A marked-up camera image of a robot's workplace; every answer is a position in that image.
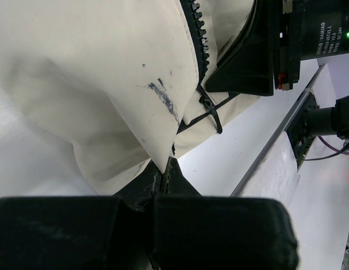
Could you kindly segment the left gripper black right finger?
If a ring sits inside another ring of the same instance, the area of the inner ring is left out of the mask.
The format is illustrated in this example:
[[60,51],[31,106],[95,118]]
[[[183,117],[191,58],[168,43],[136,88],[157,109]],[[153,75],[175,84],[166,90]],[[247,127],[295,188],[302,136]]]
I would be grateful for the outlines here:
[[160,269],[296,269],[298,244],[282,203],[200,195],[170,158],[153,207]]

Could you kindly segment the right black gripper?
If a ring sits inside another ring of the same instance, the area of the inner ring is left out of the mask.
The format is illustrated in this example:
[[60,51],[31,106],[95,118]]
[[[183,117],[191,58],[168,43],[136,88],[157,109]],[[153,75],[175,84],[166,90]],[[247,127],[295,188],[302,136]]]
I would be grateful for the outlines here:
[[273,1],[254,1],[249,19],[205,83],[208,92],[272,96],[274,82],[275,88],[290,90],[299,81],[301,61],[349,53],[349,1],[277,3],[274,12]]

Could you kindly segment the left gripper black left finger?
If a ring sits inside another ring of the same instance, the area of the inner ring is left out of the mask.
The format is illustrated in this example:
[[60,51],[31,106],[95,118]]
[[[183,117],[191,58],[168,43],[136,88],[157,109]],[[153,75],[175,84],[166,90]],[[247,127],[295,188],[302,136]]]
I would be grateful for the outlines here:
[[0,269],[157,269],[155,164],[112,196],[0,198]]

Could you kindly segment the cream jacket with black zipper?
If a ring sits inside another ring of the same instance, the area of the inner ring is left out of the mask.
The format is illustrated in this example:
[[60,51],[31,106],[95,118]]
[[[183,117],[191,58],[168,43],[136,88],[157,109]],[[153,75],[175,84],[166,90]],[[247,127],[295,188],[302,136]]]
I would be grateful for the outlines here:
[[252,1],[0,1],[0,87],[100,195],[163,172],[258,100],[210,92]]

